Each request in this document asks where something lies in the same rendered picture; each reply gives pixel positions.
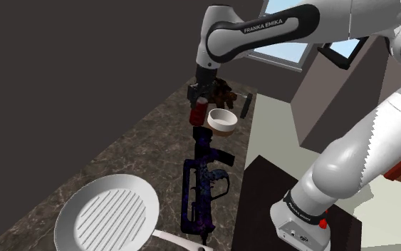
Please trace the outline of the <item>window with blue panes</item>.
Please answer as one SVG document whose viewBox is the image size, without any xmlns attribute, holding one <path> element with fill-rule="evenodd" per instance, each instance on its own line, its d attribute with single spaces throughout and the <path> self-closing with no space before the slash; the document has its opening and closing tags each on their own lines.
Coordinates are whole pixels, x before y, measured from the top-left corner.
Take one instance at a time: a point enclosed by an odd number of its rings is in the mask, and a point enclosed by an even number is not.
<svg viewBox="0 0 401 251">
<path fill-rule="evenodd" d="M 300 0 L 264 0 L 260 17 L 281 11 L 297 4 Z M 348 70 L 368 37 L 325 43 L 317 51 L 338 68 Z M 280 43 L 256 48 L 249 58 L 276 66 L 302 71 L 303 64 L 311 52 L 310 43 Z"/>
</svg>

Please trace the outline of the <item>black flat remote control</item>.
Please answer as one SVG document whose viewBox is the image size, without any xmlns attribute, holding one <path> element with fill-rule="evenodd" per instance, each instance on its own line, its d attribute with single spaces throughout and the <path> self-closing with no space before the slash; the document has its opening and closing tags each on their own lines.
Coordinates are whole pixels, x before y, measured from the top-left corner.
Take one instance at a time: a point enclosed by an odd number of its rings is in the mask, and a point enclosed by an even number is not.
<svg viewBox="0 0 401 251">
<path fill-rule="evenodd" d="M 245 98 L 245 102 L 244 102 L 243 108 L 241 110 L 240 118 L 245 119 L 245 117 L 249 111 L 249 106 L 251 105 L 251 102 L 252 102 L 253 94 L 252 93 L 248 93 L 247 95 L 241 94 L 241 97 Z"/>
</svg>

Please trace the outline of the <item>white ribbed grill pan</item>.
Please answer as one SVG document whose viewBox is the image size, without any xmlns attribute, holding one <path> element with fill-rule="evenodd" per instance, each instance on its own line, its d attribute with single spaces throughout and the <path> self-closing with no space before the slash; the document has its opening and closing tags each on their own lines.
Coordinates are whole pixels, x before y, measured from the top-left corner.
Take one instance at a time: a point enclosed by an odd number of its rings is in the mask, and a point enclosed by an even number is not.
<svg viewBox="0 0 401 251">
<path fill-rule="evenodd" d="M 156 229 L 160 203 L 146 180 L 129 174 L 98 178 L 74 193 L 54 227 L 56 251 L 139 251 L 152 237 L 187 251 L 213 251 Z"/>
</svg>

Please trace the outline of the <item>dark robot stand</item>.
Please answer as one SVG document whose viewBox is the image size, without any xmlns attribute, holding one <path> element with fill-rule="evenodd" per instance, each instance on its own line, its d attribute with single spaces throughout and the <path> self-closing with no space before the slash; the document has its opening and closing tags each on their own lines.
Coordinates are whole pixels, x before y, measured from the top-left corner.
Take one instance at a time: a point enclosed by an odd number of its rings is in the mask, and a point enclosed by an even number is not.
<svg viewBox="0 0 401 251">
<path fill-rule="evenodd" d="M 245 169 L 231 251 L 298 251 L 276 234 L 269 210 L 298 182 L 258 156 Z M 333 205 L 326 218 L 330 251 L 361 251 L 362 223 Z"/>
</svg>

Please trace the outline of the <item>dark brown figure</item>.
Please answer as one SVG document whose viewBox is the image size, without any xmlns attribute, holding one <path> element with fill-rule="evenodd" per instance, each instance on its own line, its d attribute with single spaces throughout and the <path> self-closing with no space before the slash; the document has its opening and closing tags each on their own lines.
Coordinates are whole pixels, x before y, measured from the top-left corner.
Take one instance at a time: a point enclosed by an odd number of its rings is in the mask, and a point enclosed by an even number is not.
<svg viewBox="0 0 401 251">
<path fill-rule="evenodd" d="M 229 109 L 233 109 L 237 95 L 232 91 L 232 88 L 222 78 L 215 78 L 213 84 L 214 90 L 209 98 L 209 103 L 214 103 L 217 108 L 225 109 L 227 106 Z"/>
</svg>

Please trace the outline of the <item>white bowl with brown base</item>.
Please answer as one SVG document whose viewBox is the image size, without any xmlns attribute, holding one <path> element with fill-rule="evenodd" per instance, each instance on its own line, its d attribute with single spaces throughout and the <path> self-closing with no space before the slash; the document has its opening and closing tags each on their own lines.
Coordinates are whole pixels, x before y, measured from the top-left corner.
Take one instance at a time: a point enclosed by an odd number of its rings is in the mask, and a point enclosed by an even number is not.
<svg viewBox="0 0 401 251">
<path fill-rule="evenodd" d="M 213 134 L 218 136 L 230 136 L 238 122 L 238 118 L 231 111 L 214 108 L 211 109 L 207 116 L 207 124 L 212 129 Z"/>
</svg>

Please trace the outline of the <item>dark purple toy gun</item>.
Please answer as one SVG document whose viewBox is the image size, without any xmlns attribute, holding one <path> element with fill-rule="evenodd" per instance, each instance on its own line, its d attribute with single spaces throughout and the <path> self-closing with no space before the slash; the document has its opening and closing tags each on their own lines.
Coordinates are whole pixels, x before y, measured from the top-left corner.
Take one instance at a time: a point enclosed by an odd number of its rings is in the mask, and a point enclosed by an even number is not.
<svg viewBox="0 0 401 251">
<path fill-rule="evenodd" d="M 227 194 L 223 192 L 212 196 L 212 183 L 221 179 L 229 180 L 225 170 L 208 170 L 207 165 L 215 161 L 230 167 L 234 164 L 232 154 L 210 146 L 212 136 L 213 131 L 209 128 L 193 127 L 194 158 L 184 161 L 182 176 L 180 229 L 185 234 L 200 236 L 203 245 L 206 245 L 208 235 L 215 229 L 211 202 Z"/>
</svg>

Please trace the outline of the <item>red can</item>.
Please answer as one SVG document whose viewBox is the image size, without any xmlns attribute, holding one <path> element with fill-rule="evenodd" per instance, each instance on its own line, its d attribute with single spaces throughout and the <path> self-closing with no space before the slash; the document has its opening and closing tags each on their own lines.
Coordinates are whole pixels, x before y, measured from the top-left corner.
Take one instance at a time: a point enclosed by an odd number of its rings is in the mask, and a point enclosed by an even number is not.
<svg viewBox="0 0 401 251">
<path fill-rule="evenodd" d="M 190 112 L 189 122 L 193 126 L 203 126 L 207 114 L 209 101 L 204 97 L 198 97 L 196 106 Z"/>
</svg>

